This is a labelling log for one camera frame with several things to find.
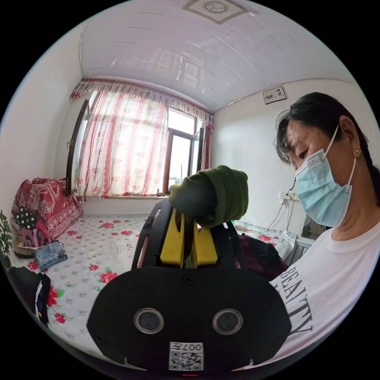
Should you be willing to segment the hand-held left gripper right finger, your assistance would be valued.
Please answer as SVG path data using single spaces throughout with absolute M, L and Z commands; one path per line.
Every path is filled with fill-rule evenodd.
M 215 265 L 218 260 L 211 230 L 194 223 L 193 256 L 195 265 Z

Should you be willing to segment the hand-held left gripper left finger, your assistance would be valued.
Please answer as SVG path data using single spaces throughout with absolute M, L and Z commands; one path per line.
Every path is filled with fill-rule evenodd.
M 183 264 L 184 222 L 184 216 L 173 209 L 160 254 L 160 260 L 164 265 Z

